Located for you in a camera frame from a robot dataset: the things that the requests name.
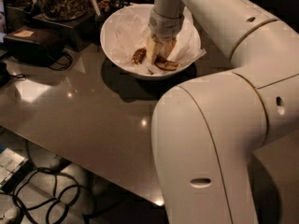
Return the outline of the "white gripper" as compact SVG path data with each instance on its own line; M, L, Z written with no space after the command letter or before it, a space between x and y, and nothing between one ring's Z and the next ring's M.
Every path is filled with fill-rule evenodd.
M156 61L157 55L160 52L163 58L167 59L169 57L177 43L176 36L180 32L183 22L184 15L182 13L168 18L158 14L154 9L150 11L149 29L152 35L147 37L146 45L147 60L150 63Z

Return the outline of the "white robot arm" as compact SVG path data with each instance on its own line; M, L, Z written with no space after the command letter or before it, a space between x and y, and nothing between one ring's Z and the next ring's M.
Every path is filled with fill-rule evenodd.
M177 85L154 109L169 224L258 224L249 157L299 126L299 35L249 0L155 0L151 31L174 36L184 9L232 68Z

